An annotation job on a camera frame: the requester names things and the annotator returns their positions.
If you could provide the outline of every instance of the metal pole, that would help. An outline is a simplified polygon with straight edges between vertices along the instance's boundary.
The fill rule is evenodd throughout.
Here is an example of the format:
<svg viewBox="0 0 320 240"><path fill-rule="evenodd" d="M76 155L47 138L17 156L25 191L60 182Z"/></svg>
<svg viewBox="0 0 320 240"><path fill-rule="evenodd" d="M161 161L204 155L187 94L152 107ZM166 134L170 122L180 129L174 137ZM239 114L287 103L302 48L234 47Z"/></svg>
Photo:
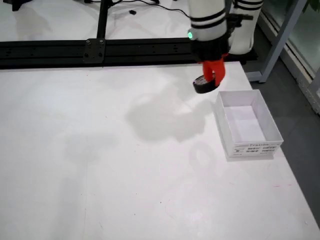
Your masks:
<svg viewBox="0 0 320 240"><path fill-rule="evenodd" d="M312 83L309 85L309 90L312 91L312 93L317 93L319 92L320 89L320 68L315 74L315 77L312 81Z"/></svg>
<svg viewBox="0 0 320 240"><path fill-rule="evenodd" d="M110 0L101 0L99 21L98 21L98 31L96 35L97 39L105 39L106 37L108 8L110 6L109 1Z"/></svg>
<svg viewBox="0 0 320 240"><path fill-rule="evenodd" d="M290 36L290 33L294 29L298 18L304 8L307 0L296 0L294 1L293 5L291 6L281 28L276 36L276 39L272 43L272 48L262 66L261 69L261 79L260 83L265 83L267 78L269 77L272 69L274 68L281 51L284 49L286 42Z"/></svg>

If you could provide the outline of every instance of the black bracket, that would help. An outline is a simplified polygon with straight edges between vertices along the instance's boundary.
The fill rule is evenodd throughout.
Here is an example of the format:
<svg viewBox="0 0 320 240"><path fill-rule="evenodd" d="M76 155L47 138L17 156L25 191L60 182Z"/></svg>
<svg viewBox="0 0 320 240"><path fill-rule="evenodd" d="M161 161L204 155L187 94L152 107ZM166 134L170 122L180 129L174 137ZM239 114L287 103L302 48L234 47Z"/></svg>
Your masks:
<svg viewBox="0 0 320 240"><path fill-rule="evenodd" d="M243 20L252 21L253 19L254 19L254 16L247 15L247 14L235 14L235 13L227 14L226 24L227 24L229 35L231 36L235 28L240 28L242 26L241 22Z"/></svg>
<svg viewBox="0 0 320 240"><path fill-rule="evenodd" d="M3 0L4 3L12 5L12 11L14 12L18 11L22 4L25 4L30 1L31 0Z"/></svg>
<svg viewBox="0 0 320 240"><path fill-rule="evenodd" d="M85 41L83 62L85 64L102 64L105 59L106 40L89 38Z"/></svg>

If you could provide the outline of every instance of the black cable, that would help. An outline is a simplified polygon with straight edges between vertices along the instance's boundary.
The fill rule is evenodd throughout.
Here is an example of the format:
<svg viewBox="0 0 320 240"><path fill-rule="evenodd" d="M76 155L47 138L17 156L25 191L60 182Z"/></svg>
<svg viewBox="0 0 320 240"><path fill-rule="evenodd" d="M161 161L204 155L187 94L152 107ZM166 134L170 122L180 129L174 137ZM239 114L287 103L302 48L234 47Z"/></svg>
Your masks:
<svg viewBox="0 0 320 240"><path fill-rule="evenodd" d="M91 1L92 3L101 3L101 1L94 1L92 0ZM120 3L134 3L134 2L141 2L141 3L144 3L144 4L147 4L147 5L150 5L150 6L156 6L156 7L160 7L160 8L163 8L165 10L168 10L168 11L178 11L178 12L181 12L183 15L185 15L187 18L190 18L188 16L188 14L186 14L185 11L181 10L181 9L178 9L178 8L175 8L175 9L171 9L171 8L167 8L165 6L162 6L162 5L159 5L157 3L149 3L149 2L146 2L146 1L143 1L143 0L129 0L129 1L124 1L124 0L119 0L119 1L116 1L112 4L112 6L114 5L117 5L117 4L120 4Z"/></svg>

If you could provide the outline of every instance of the white table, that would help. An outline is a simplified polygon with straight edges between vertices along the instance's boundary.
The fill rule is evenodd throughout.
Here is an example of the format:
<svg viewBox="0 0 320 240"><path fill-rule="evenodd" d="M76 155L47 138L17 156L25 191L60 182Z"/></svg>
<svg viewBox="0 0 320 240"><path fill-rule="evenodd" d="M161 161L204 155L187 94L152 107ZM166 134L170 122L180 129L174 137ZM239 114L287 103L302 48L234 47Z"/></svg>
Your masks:
<svg viewBox="0 0 320 240"><path fill-rule="evenodd" d="M99 3L83 0L33 0L17 12L0 1L0 42L86 40L97 36ZM188 13L187 0L161 0L161 5ZM144 3L123 3L108 13L106 39L186 38L190 20L176 11Z"/></svg>
<svg viewBox="0 0 320 240"><path fill-rule="evenodd" d="M228 162L200 65L0 73L0 238L316 240L286 158ZM219 90L251 86L226 64Z"/></svg>

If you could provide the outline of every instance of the white box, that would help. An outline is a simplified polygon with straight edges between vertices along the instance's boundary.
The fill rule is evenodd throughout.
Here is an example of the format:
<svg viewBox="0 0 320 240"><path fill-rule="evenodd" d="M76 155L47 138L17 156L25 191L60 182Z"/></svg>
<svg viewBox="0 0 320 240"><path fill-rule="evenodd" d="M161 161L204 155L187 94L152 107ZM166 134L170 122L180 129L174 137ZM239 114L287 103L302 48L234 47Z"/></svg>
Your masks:
<svg viewBox="0 0 320 240"><path fill-rule="evenodd" d="M229 157L273 155L284 141L259 90L220 91L215 116Z"/></svg>

